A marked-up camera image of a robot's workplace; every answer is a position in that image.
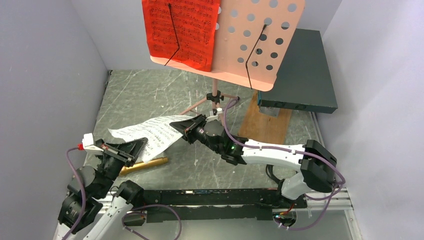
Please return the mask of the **white sheet music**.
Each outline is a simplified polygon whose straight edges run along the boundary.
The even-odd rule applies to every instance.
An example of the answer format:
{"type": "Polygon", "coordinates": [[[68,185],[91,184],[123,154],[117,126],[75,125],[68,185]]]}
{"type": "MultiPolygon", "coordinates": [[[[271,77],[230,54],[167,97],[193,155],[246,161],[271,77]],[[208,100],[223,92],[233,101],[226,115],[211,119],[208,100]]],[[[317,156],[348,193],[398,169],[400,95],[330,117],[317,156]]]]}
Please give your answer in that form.
{"type": "Polygon", "coordinates": [[[192,116],[189,115],[159,116],[136,125],[119,129],[109,129],[108,131],[113,137],[120,138],[126,143],[147,138],[147,144],[136,160],[137,163],[147,163],[183,136],[182,133],[171,127],[170,123],[185,121],[191,118],[192,116]]]}

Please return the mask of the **red sheet music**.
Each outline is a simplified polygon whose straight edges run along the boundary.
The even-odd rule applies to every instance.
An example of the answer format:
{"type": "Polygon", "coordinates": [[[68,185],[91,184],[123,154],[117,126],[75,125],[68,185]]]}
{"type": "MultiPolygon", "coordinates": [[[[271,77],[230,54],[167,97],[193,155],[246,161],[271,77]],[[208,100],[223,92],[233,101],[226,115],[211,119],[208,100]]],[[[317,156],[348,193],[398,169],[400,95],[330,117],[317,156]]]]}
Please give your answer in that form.
{"type": "Polygon", "coordinates": [[[152,57],[210,72],[219,0],[143,0],[146,42],[152,57]]]}

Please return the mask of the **pink music stand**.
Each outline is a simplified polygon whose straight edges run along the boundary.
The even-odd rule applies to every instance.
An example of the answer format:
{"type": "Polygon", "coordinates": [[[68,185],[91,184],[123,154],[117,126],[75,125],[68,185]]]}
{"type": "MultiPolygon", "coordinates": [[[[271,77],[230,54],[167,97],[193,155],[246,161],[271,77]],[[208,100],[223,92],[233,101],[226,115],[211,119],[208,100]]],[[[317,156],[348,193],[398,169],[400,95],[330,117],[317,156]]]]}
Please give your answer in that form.
{"type": "Polygon", "coordinates": [[[273,88],[305,8],[303,0],[219,0],[211,71],[152,57],[159,65],[258,91],[273,88]]]}

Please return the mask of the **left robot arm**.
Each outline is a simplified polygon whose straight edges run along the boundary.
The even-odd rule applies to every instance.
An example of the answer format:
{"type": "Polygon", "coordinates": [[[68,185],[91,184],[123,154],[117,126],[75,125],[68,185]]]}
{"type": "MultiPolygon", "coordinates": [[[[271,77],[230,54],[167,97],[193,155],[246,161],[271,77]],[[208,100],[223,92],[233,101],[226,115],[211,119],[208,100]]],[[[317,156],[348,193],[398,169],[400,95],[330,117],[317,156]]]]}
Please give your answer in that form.
{"type": "Polygon", "coordinates": [[[56,240],[101,240],[111,237],[112,225],[128,211],[139,209],[144,203],[144,189],[127,180],[120,184],[111,206],[95,222],[104,206],[104,199],[120,175],[122,168],[132,167],[148,143],[146,137],[125,143],[107,143],[84,134],[76,150],[86,151],[99,160],[97,167],[84,165],[75,168],[68,162],[73,174],[67,185],[67,195],[58,215],[56,240]]]}

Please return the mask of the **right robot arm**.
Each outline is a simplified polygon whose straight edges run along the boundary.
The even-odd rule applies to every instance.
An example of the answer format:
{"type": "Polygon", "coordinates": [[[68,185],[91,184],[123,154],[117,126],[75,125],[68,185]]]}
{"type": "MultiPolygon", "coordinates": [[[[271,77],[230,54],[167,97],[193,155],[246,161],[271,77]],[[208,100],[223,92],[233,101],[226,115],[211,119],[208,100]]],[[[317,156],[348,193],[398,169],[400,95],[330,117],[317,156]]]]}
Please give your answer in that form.
{"type": "Polygon", "coordinates": [[[263,164],[295,170],[296,174],[285,179],[275,194],[276,203],[282,208],[310,191],[331,193],[334,190],[337,160],[316,140],[297,145],[267,145],[227,133],[218,120],[208,121],[204,115],[169,125],[189,144],[198,141],[229,164],[263,164]]]}

